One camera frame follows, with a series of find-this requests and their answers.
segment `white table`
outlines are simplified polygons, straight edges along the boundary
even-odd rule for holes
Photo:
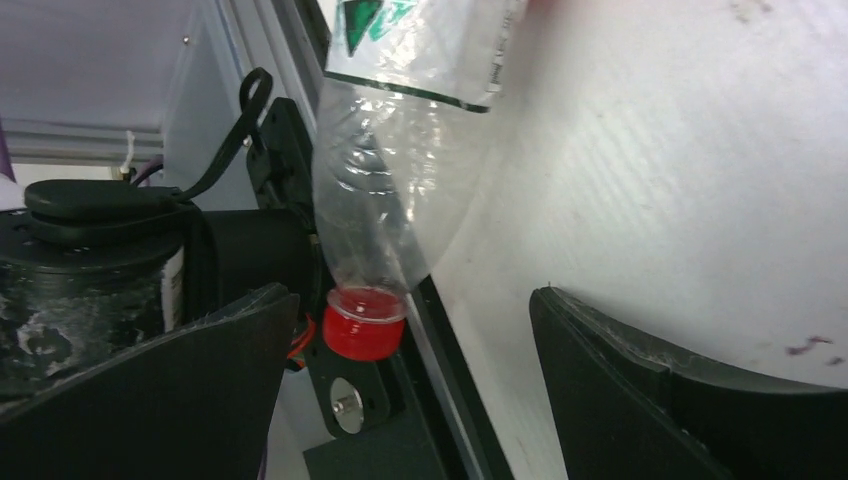
[[[565,475],[527,313],[548,284],[721,361],[848,387],[848,363],[827,365],[848,359],[846,29],[839,0],[525,19],[495,113],[512,137],[434,273],[516,478]],[[834,343],[786,354],[812,335]]]

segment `orange wire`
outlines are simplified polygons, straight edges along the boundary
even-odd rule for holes
[[[297,345],[289,352],[288,358],[293,358],[297,356],[300,352],[309,345],[309,342],[312,341],[312,338],[315,336],[315,331],[318,327],[315,325],[315,322],[312,321],[312,317],[307,314],[306,320],[309,321],[309,325],[306,327],[306,331],[299,335],[292,344]]]

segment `crushed plastic bottle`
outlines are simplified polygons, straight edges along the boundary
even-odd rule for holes
[[[341,0],[313,159],[318,233],[337,287],[324,338],[386,358],[405,296],[456,234],[493,144],[519,0]]]

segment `red bottle cap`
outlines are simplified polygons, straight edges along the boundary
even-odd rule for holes
[[[391,356],[400,346],[406,306],[371,287],[335,288],[327,295],[324,341],[339,355],[361,362]]]

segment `white label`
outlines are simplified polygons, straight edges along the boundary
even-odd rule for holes
[[[327,77],[486,112],[522,0],[339,0]]]
[[[162,269],[162,318],[165,332],[183,321],[183,247],[168,259]]]

